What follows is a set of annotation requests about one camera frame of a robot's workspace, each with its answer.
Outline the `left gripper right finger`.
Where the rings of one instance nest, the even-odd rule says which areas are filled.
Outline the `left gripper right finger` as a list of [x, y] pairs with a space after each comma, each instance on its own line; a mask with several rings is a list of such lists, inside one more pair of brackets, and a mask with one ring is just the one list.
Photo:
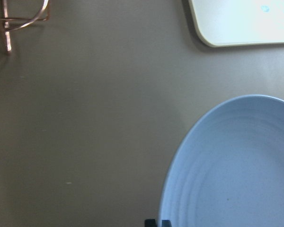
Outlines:
[[170, 220], [162, 220], [161, 221], [161, 227], [172, 227]]

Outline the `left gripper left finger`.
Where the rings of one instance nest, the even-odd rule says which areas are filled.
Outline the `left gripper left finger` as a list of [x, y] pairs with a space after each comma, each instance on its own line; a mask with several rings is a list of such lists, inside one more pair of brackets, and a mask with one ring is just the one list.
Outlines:
[[146, 219], [144, 221], [144, 227], [156, 227], [156, 219]]

